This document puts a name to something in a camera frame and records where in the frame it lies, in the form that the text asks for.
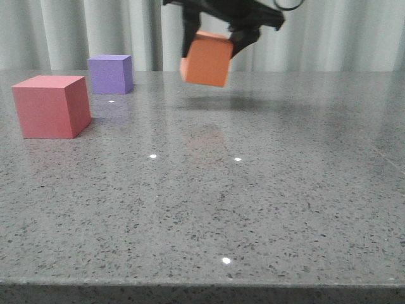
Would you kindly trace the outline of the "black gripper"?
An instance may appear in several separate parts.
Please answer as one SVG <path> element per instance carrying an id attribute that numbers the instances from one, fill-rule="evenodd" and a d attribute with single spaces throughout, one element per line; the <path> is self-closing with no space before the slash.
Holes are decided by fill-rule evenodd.
<path id="1" fill-rule="evenodd" d="M 284 14 L 259 1 L 163 1 L 182 7 L 184 38 L 182 57 L 186 58 L 197 31 L 201 26 L 201 13 L 227 22 L 231 31 L 229 40 L 233 44 L 232 58 L 249 45 L 255 43 L 264 25 L 279 30 L 284 24 Z"/>

